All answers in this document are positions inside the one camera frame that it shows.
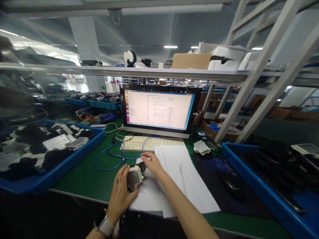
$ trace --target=monitor screen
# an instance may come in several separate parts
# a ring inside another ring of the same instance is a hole
[[[186,130],[195,94],[125,90],[129,125]]]

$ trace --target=person's left hand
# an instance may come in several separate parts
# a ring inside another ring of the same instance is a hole
[[[125,164],[117,173],[114,179],[113,190],[111,193],[110,203],[107,208],[107,217],[113,226],[120,219],[122,214],[131,205],[139,193],[139,188],[134,192],[127,191],[126,176],[130,166]]]

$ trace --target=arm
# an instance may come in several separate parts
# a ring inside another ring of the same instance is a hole
[[[110,223],[115,226],[120,219],[120,217],[124,214],[126,209],[129,208],[131,203],[134,201],[134,199],[137,197],[137,194],[139,193],[139,188],[137,188],[134,192],[129,193],[127,191],[127,183],[126,183],[126,177],[127,173],[130,169],[130,166],[125,164],[119,172],[116,174],[114,183],[113,183],[113,189],[110,197],[110,203],[107,208],[107,219],[110,221]],[[100,232],[97,231],[95,228],[92,229],[92,231],[88,234],[86,239],[105,239],[106,236]]]
[[[169,199],[187,238],[218,238],[217,234],[203,215],[194,207],[172,178],[165,172],[156,155],[149,152],[143,153],[141,154],[141,159],[163,185],[167,198]]]

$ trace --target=storage shelf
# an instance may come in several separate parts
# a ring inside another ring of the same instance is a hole
[[[152,77],[170,79],[215,80],[221,82],[244,82],[249,71],[212,71],[193,69],[155,69],[155,68],[124,68],[107,66],[60,66],[34,65],[17,63],[0,63],[0,70],[34,71],[55,74],[100,75],[122,77]],[[279,78],[282,72],[264,71],[260,81],[267,78]],[[301,73],[292,83],[296,86],[319,86],[319,74]]]

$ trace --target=blue tray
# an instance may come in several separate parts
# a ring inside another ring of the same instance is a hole
[[[278,221],[292,234],[294,238],[319,238],[319,194],[306,192],[305,195],[293,195],[293,198],[298,202],[298,204],[308,210],[308,213],[298,215],[233,151],[231,151],[228,145],[232,145],[240,154],[243,154],[248,150],[256,150],[259,146],[222,143],[223,155],[227,161],[249,184],[255,193],[258,194]]]
[[[100,102],[100,101],[89,100],[89,104],[91,107],[95,107],[95,108],[117,110],[117,107],[121,104],[121,102],[109,103],[109,102]]]
[[[45,120],[39,124],[46,124],[52,126],[57,121]],[[88,127],[83,125],[76,125],[79,128],[90,129],[94,134],[94,138],[87,142],[84,146],[75,151],[71,156],[63,160],[59,165],[53,168],[50,172],[44,175],[32,176],[17,181],[8,181],[0,178],[0,188],[9,190],[16,194],[32,192],[35,194],[44,193],[52,185],[54,185],[64,174],[72,169],[78,162],[80,162],[89,152],[91,152],[103,139],[104,129],[95,127]]]
[[[77,99],[71,99],[68,96],[63,97],[65,102],[71,104],[71,105],[78,105],[78,106],[83,106],[83,107],[88,107],[90,106],[90,103],[88,100],[82,101],[82,100],[77,100]]]

